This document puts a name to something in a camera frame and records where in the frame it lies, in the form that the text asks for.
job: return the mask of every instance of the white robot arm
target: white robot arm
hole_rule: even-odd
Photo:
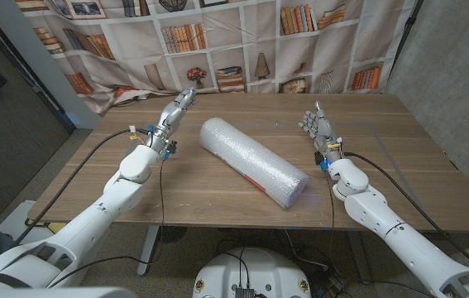
[[[195,104],[194,96],[194,90],[187,89],[165,107],[146,144],[137,146],[122,160],[117,173],[105,185],[103,195],[56,235],[0,255],[0,288],[46,288],[77,269],[109,225],[141,201],[143,183],[151,175],[150,166],[159,161],[162,151],[166,149],[165,155],[175,152],[175,142],[169,143],[169,138]],[[55,287],[67,286],[69,282],[70,277]]]
[[[432,295],[469,297],[469,267],[453,261],[388,206],[368,176],[343,158],[342,142],[335,139],[320,102],[316,108],[316,113],[306,112],[299,126],[314,141],[316,162],[337,181],[333,193],[344,202],[348,215],[382,238]]]

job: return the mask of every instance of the wooden tabletop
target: wooden tabletop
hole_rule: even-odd
[[[156,123],[173,100],[155,98],[112,108],[56,176],[30,210],[35,218],[87,153],[109,134],[129,125]],[[313,142],[297,126],[320,100],[327,118],[344,141],[344,150],[361,154],[391,174],[437,224],[448,231],[469,232],[469,183],[393,95],[346,94],[207,94],[186,113],[178,131],[177,154],[163,169],[165,224],[243,228],[312,228],[332,226],[332,204],[325,174],[314,164]],[[220,117],[309,176],[289,209],[199,145],[204,121]],[[43,218],[67,222],[92,204],[130,150],[129,135],[108,141],[91,157]],[[425,222],[402,194],[376,169],[352,157],[371,184],[405,221],[423,231]],[[160,164],[152,167],[142,202],[117,222],[160,224]],[[334,198],[335,228],[360,228]]]

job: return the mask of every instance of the bookshelf backdrop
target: bookshelf backdrop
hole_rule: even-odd
[[[95,112],[151,92],[379,93],[415,0],[16,0]]]

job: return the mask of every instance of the black connector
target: black connector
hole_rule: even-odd
[[[324,156],[319,151],[315,152],[315,165],[319,166],[324,162]]]

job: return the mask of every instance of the cylindrical package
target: cylindrical package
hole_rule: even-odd
[[[203,124],[199,141],[283,208],[290,207],[308,183],[301,170],[221,118]]]

